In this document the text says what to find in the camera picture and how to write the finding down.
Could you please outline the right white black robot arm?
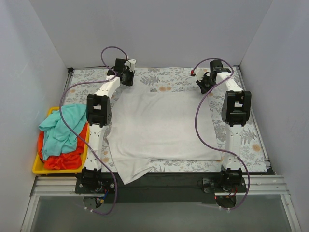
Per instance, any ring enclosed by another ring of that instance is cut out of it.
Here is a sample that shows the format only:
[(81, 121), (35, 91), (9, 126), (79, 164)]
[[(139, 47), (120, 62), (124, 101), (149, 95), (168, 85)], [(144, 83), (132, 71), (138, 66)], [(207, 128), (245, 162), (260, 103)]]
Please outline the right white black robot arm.
[[(197, 137), (206, 147), (223, 152), (222, 169), (217, 186), (224, 192), (230, 192), (228, 197), (235, 196), (239, 186), (242, 186), (242, 167), (248, 170), (244, 161), (239, 157), (241, 134), (244, 126), (250, 118), (251, 99), (250, 91), (245, 91), (232, 78), (234, 70), (230, 64), (225, 68), (224, 60), (210, 58), (202, 60), (199, 64), (210, 61), (210, 71), (204, 72), (195, 66), (191, 75), (197, 78), (201, 94), (204, 95), (199, 103), (195, 115), (195, 131)], [(206, 97), (216, 88), (221, 87), (225, 92), (224, 102), (221, 110), (221, 118), (225, 124), (225, 149), (215, 148), (207, 144), (201, 138), (197, 128), (198, 113)]]

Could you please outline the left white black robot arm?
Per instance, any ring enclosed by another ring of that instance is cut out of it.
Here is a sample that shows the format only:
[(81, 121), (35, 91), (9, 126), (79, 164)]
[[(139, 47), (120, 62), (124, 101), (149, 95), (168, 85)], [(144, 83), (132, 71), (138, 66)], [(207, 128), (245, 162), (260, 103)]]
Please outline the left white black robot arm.
[(86, 99), (86, 118), (89, 124), (87, 157), (81, 174), (81, 187), (92, 193), (105, 193), (114, 189), (114, 181), (104, 181), (101, 176), (100, 155), (103, 137), (112, 119), (111, 97), (121, 86), (132, 86), (135, 74), (135, 59), (116, 59), (115, 66), (108, 70), (107, 83)]

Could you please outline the white t shirt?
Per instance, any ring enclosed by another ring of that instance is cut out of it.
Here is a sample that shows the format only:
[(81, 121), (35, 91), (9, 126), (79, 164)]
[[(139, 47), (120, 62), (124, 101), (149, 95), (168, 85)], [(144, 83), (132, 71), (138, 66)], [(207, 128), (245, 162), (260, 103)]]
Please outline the white t shirt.
[[(153, 160), (219, 161), (221, 154), (197, 137), (195, 115), (200, 93), (125, 89), (112, 107), (112, 127), (107, 136), (110, 154), (124, 184), (150, 171)], [(218, 148), (207, 99), (197, 118), (198, 132)]]

